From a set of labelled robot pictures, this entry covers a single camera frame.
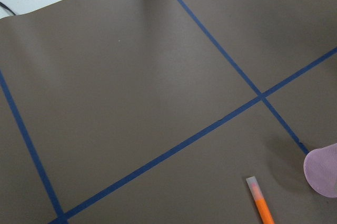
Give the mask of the orange highlighter pen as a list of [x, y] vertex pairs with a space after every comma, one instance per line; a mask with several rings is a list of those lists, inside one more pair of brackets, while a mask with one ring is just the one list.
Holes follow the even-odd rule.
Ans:
[[264, 224], [275, 224], [256, 177], [248, 177], [246, 178], [246, 182], [250, 189], [262, 222]]

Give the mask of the pink mesh pen holder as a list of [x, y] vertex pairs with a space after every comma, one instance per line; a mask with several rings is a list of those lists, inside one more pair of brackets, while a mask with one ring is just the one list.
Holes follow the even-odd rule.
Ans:
[[328, 198], [336, 198], [336, 144], [309, 152], [303, 170], [314, 191]]

